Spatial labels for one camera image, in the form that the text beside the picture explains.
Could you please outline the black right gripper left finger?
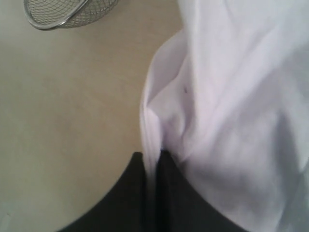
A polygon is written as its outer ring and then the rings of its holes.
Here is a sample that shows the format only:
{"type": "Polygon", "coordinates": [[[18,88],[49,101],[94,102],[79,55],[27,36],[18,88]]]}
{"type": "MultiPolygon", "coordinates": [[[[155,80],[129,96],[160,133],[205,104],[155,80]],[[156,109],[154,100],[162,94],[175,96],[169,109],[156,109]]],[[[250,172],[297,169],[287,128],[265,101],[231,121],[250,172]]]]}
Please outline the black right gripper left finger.
{"type": "Polygon", "coordinates": [[[145,169],[142,153],[133,153],[111,190],[62,232],[144,232],[145,169]]]}

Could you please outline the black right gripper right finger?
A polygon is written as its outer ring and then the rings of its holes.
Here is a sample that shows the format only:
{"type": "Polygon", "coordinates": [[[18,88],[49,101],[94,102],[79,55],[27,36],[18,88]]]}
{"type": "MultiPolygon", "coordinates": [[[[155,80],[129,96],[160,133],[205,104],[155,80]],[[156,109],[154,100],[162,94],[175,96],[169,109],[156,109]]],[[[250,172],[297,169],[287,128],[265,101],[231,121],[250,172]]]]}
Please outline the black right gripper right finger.
{"type": "Polygon", "coordinates": [[[155,219],[158,232],[242,232],[193,189],[162,150],[156,168],[155,219]]]}

